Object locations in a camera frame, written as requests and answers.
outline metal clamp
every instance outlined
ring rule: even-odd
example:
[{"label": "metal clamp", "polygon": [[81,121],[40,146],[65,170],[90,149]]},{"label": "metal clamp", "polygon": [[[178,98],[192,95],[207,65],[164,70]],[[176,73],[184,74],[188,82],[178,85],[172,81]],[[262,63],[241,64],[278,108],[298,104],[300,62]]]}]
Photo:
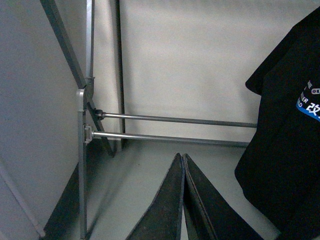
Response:
[{"label": "metal clamp", "polygon": [[86,88],[87,88],[87,99],[90,100],[94,96],[95,91],[95,77],[94,76],[87,76],[86,78]]},{"label": "metal clamp", "polygon": [[76,97],[78,102],[78,112],[84,113],[87,110],[87,96],[86,96],[86,88],[78,89],[76,91]]},{"label": "metal clamp", "polygon": [[83,143],[89,144],[93,139],[93,131],[90,125],[83,125]]},{"label": "metal clamp", "polygon": [[104,114],[105,114],[105,112],[104,111],[102,111],[101,109],[94,109],[94,113],[95,113],[95,115],[96,115],[96,117],[98,118],[98,120],[103,120],[103,119],[105,119],[105,117],[104,117]]}]

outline gray floor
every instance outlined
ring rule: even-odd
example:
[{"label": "gray floor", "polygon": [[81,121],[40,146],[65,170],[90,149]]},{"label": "gray floor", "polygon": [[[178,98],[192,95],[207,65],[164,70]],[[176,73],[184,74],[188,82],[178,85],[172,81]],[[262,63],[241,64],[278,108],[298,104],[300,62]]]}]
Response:
[{"label": "gray floor", "polygon": [[[176,153],[188,153],[225,200],[265,240],[278,230],[244,197],[234,169],[243,148],[212,145],[130,141],[114,158],[91,156],[88,225],[90,240],[124,240],[152,202]],[[79,218],[65,226],[62,240],[79,239]],[[186,240],[186,226],[181,239]]]}]

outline metal stand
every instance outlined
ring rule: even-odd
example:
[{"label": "metal stand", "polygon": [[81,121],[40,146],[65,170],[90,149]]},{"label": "metal stand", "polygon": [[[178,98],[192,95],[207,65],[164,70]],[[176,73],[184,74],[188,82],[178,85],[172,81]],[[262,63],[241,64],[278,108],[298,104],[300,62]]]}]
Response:
[{"label": "metal stand", "polygon": [[[104,118],[119,118],[132,120],[147,120],[160,122],[176,122],[187,124],[206,124],[206,125],[220,125],[256,128],[254,123],[246,122],[230,122],[230,121],[214,121],[190,118],[176,118],[176,117],[161,117],[161,116],[143,116],[143,115],[126,115],[105,113],[102,110],[97,110],[93,102],[94,94],[94,76],[93,76],[93,47],[94,47],[94,0],[86,0],[87,3],[87,27],[86,27],[86,78],[84,77],[80,68],[78,59],[73,50],[69,40],[64,23],[58,11],[55,0],[40,0],[42,7],[51,24],[54,34],[60,44],[64,57],[73,74],[75,82],[78,86],[77,90],[77,121],[78,121],[78,164],[79,164],[79,217],[80,217],[80,239],[85,240],[87,237],[87,144],[91,142],[94,137],[101,137],[102,143],[110,156],[114,153],[110,147],[107,137],[118,139],[135,139],[135,140],[160,140],[160,141],[174,141],[174,142],[189,142],[199,144],[214,144],[232,147],[246,147],[248,142],[237,141],[221,141],[210,139],[197,138],[183,138],[183,137],[168,137],[168,136],[152,136],[152,135],[138,135],[125,133],[111,133],[104,132],[101,120]],[[89,111],[95,127],[96,132],[92,130],[89,125],[86,125],[86,113]]]}]

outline aluminum bar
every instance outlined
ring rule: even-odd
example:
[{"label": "aluminum bar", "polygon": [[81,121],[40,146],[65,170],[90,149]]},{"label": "aluminum bar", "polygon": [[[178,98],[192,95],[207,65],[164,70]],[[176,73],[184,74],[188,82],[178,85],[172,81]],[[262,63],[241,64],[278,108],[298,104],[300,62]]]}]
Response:
[{"label": "aluminum bar", "polygon": [[128,115],[117,113],[104,113],[103,118],[116,118],[116,119],[131,119],[131,120],[147,120],[147,121],[160,121],[160,122],[172,122],[172,123],[186,123],[186,124],[204,124],[204,125],[219,125],[219,126],[232,126],[232,127],[244,127],[244,128],[256,128],[257,124],[247,122],[235,122],[235,121],[215,121],[215,120],[203,120],[192,118],[177,118],[177,117],[163,117],[163,116],[145,116],[145,115]]},{"label": "aluminum bar", "polygon": [[94,76],[95,0],[86,0],[85,76]]},{"label": "aluminum bar", "polygon": [[172,136],[155,136],[155,135],[139,135],[128,133],[112,133],[112,132],[93,132],[93,137],[101,138],[115,138],[115,139],[130,139],[130,140],[158,140],[158,141],[171,141],[171,142],[185,142],[194,144],[213,144],[228,147],[246,148],[249,142],[243,141],[223,141],[211,140],[200,138],[185,138],[185,137],[172,137]]},{"label": "aluminum bar", "polygon": [[87,236],[87,145],[84,143],[84,124],[86,123],[86,98],[85,89],[78,89],[78,172],[79,172],[79,216],[80,239]]}]

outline black jacket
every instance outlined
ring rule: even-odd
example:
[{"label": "black jacket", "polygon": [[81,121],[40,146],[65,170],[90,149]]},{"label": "black jacket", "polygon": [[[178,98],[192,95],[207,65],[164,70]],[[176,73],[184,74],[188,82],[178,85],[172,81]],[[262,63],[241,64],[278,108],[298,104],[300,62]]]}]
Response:
[{"label": "black jacket", "polygon": [[245,197],[282,231],[279,239],[316,237],[320,234],[320,7],[291,29],[246,86],[261,95],[261,102],[256,133],[235,176]]}]

